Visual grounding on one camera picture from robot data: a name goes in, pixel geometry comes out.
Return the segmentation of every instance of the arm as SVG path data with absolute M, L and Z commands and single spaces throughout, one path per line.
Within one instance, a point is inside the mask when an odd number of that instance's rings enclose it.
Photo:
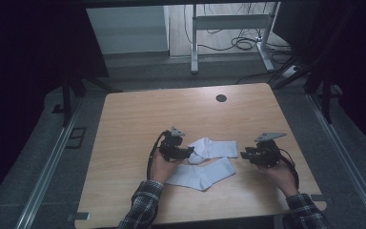
M 332 228 L 311 198 L 306 194 L 299 194 L 295 179 L 283 161 L 273 168 L 256 167 L 284 194 L 297 228 Z
M 132 196 L 132 208 L 121 219 L 121 228 L 148 228 L 156 218 L 157 206 L 162 194 L 163 184 L 173 174 L 181 161 L 169 162 L 156 150 L 151 165 L 149 180 L 142 181 Z

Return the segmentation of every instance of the wooden table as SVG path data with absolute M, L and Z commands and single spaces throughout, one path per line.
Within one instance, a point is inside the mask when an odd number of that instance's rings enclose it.
M 215 98 L 227 97 L 225 102 Z M 103 108 L 89 171 L 79 204 L 88 220 L 75 226 L 116 226 L 129 212 L 151 148 L 172 126 L 186 133 L 181 147 L 209 137 L 236 140 L 238 152 L 255 146 L 264 132 L 283 132 L 275 140 L 288 151 L 299 173 L 300 192 L 321 194 L 295 137 L 267 84 L 219 86 L 109 94 Z M 235 175 L 206 192 L 166 185 L 154 223 L 270 216 L 288 212 L 284 196 L 249 160 L 231 158 Z M 316 202 L 320 209 L 326 202 Z

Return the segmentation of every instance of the aluminum rail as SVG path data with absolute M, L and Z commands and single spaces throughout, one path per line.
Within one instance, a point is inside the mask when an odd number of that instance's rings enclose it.
M 308 100 L 311 102 L 315 114 L 319 119 L 320 124 L 322 125 L 326 135 L 331 140 L 333 147 L 335 148 L 335 152 L 340 159 L 346 173 L 348 174 L 350 180 L 352 181 L 353 185 L 356 188 L 356 191 L 361 197 L 365 207 L 366 207 L 366 182 L 359 170 L 357 169 L 355 163 L 353 162 L 352 158 L 347 153 L 346 147 L 341 142 L 339 136 L 333 125 L 329 124 L 326 121 L 326 118 L 320 112 L 320 105 L 316 98 L 313 98 L 311 95 L 307 94 Z
M 58 137 L 50 157 L 48 158 L 44 169 L 42 170 L 39 179 L 37 180 L 28 202 L 20 215 L 19 220 L 15 226 L 15 229 L 29 229 L 31 228 L 32 222 L 35 219 L 37 211 L 41 205 L 44 195 L 50 185 L 52 175 L 55 172 L 56 166 L 59 159 L 62 156 L 64 148 L 66 146 L 67 140 L 71 134 L 71 130 L 79 114 L 79 109 L 81 107 L 83 98 L 75 98 L 74 101 L 74 111 L 71 120 L 67 126 L 65 126 L 60 136 Z

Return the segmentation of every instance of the sock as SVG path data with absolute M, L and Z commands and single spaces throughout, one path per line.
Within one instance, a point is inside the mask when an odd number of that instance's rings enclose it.
M 236 141 L 212 141 L 203 137 L 189 146 L 194 146 L 194 154 L 189 158 L 192 164 L 199 164 L 207 158 L 237 157 Z
M 177 166 L 176 171 L 166 183 L 194 188 L 204 191 L 214 183 L 230 177 L 235 173 L 230 161 L 223 157 L 207 166 L 185 165 Z

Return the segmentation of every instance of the plaid shirt sleeve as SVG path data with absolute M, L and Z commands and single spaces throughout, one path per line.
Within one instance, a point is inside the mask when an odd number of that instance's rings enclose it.
M 118 229 L 149 228 L 156 217 L 156 210 L 163 185 L 154 180 L 142 181 L 132 196 L 132 208 L 121 219 Z
M 323 216 L 322 212 L 306 194 L 299 194 L 287 198 L 288 206 L 295 219 L 295 224 L 300 228 L 332 229 L 332 226 Z

